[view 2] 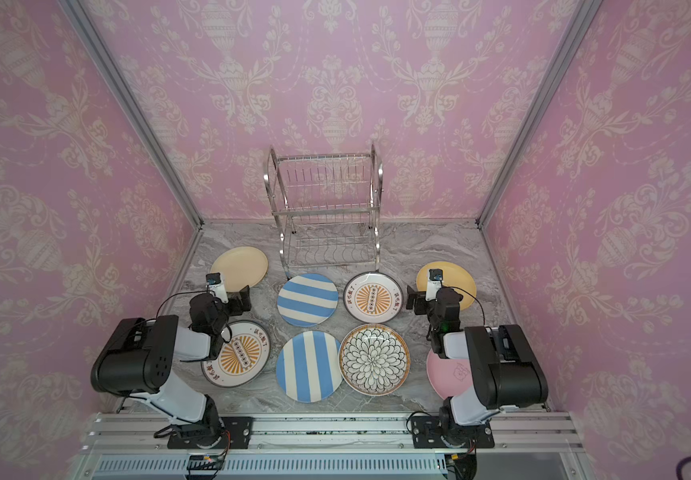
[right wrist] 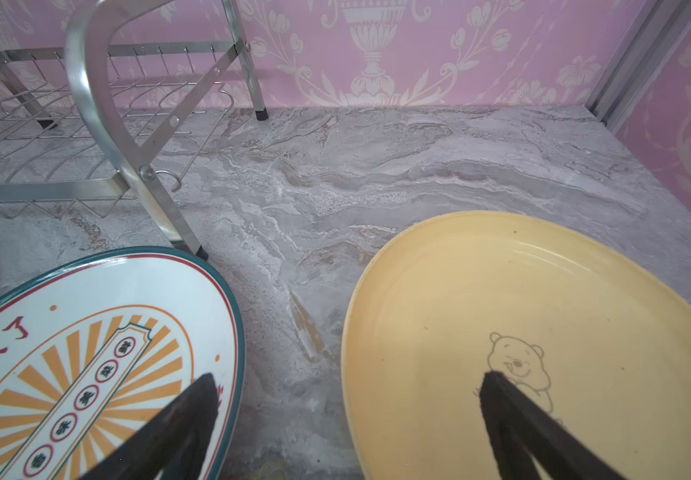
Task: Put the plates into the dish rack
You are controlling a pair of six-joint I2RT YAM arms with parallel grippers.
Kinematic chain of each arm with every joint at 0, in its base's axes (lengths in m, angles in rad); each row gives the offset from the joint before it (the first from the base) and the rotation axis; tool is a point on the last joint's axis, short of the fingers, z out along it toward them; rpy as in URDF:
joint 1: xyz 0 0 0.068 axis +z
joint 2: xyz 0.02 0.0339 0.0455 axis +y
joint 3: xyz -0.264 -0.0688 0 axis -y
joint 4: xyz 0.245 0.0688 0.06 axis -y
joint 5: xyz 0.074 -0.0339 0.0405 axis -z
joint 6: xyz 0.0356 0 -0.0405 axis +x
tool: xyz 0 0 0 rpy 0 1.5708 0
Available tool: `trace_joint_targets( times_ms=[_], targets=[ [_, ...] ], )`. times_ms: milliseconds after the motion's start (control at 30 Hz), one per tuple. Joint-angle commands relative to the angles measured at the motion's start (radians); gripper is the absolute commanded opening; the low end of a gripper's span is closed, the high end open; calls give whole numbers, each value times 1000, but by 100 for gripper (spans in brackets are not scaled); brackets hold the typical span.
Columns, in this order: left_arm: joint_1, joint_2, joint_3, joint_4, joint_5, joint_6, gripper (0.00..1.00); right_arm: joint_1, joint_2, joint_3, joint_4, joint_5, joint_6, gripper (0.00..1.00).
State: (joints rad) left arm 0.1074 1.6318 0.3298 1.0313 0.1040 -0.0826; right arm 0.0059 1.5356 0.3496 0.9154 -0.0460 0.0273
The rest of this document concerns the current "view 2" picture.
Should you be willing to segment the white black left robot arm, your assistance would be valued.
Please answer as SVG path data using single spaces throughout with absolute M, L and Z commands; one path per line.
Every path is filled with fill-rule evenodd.
M 177 315 L 123 319 L 93 365 L 92 387 L 160 412 L 169 425 L 154 437 L 167 440 L 170 449 L 247 449 L 253 418 L 221 416 L 215 400 L 191 388 L 173 365 L 218 360 L 235 337 L 231 319 L 251 310 L 246 286 L 224 297 L 196 292 L 188 327 Z

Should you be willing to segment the blue white striped plate front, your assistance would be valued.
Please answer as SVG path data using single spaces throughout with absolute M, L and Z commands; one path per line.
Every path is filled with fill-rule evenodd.
M 331 397 L 341 386 L 341 343 L 331 334 L 306 331 L 289 340 L 279 355 L 277 382 L 285 394 L 302 403 Z

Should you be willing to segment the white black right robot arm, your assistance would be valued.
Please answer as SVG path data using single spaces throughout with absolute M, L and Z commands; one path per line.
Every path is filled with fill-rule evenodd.
M 469 363 L 471 386 L 443 400 L 431 434 L 453 447 L 490 448 L 491 418 L 545 403 L 549 382 L 521 327 L 463 327 L 462 299 L 453 287 L 441 286 L 433 293 L 409 288 L 407 309 L 427 317 L 427 340 L 437 357 Z

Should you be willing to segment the black white floral plate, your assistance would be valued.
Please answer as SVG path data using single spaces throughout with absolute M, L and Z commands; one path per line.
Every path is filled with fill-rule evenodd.
M 386 396 L 395 393 L 409 377 L 411 354 L 395 330 L 383 324 L 365 324 L 345 336 L 339 366 L 353 390 L 367 396 Z

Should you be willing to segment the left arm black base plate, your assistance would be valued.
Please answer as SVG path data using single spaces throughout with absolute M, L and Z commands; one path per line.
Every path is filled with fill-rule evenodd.
M 222 424 L 214 429 L 173 425 L 167 446 L 173 450 L 247 450 L 253 435 L 254 420 L 250 416 L 222 417 Z

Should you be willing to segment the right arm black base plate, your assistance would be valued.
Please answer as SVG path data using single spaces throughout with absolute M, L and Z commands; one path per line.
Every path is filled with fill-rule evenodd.
M 493 449 L 493 428 L 491 423 L 459 426 L 449 420 L 443 423 L 437 416 L 421 415 L 409 418 L 409 433 L 413 437 L 415 449 L 463 448 L 468 450 Z

